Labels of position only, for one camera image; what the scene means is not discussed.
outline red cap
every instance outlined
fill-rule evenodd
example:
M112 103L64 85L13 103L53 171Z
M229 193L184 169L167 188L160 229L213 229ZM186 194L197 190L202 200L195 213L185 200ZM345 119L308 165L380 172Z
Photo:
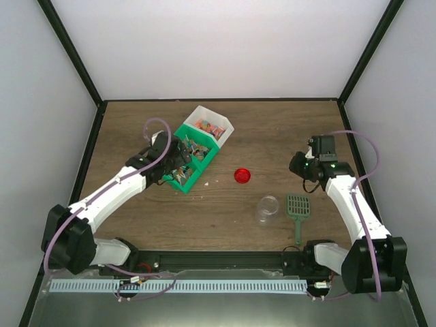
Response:
M245 168L239 168L234 172L234 180L240 184L247 183L251 178L250 171Z

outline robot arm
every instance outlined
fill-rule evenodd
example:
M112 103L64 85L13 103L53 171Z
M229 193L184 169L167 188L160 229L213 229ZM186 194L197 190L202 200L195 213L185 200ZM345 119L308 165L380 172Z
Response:
M156 133L150 147L131 157L125 167L97 191L68 208L61 205L53 207L48 214L42 251L47 250L48 243L65 220L82 209L68 228L62 231L52 248L50 259L74 274L94 264L124 265L134 249L130 243L120 238L102 240L93 235L106 218L128 199L153 183L158 183L163 175L191 161L185 145L176 136L171 136L170 148L163 159L139 173L141 168L154 162L163 153L167 142L166 132Z
M303 180L318 182L332 199L347 226L352 248L348 251L327 240L309 241L305 253L311 261L342 275L350 293L375 291L371 258L358 211L352 199L356 192L358 206L375 248L375 257L384 292L397 291L403 281L407 247L401 237L391 237L377 219L359 188L352 189L356 179L346 162L338 162L333 136L312 136L309 151L297 152L290 163L291 172Z

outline clear plastic cup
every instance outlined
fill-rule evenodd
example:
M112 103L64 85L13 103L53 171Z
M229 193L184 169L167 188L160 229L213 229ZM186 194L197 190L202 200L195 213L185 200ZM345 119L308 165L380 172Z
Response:
M279 214L279 201L273 196L264 196L256 208L256 220L260 225L270 225Z

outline wooden table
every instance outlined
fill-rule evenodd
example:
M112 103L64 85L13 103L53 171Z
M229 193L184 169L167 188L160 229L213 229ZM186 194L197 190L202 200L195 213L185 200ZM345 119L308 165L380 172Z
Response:
M335 102L110 102L82 198L146 146L142 127L148 118L161 117L174 131L200 104L227 116L235 131L191 191L153 185L113 213L96 236L119 236L139 249L260 251L293 245L294 222L285 214L285 196L304 191L301 179L288 170L289 162L296 151L307 150L310 136L343 129ZM161 129L156 123L151 131ZM347 138L336 140L339 159L356 171ZM234 180L240 167L251 171L244 185ZM280 209L275 224L261 227L254 214L265 195L279 199ZM311 217L302 224L303 243L329 238L349 248L349 234L332 201L321 189L309 197Z

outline green slotted spatula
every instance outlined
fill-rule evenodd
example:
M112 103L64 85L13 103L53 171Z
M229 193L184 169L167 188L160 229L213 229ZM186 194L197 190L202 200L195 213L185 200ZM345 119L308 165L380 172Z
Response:
M295 244L301 245L301 223L311 215L309 198L300 194L287 194L286 213L295 221Z

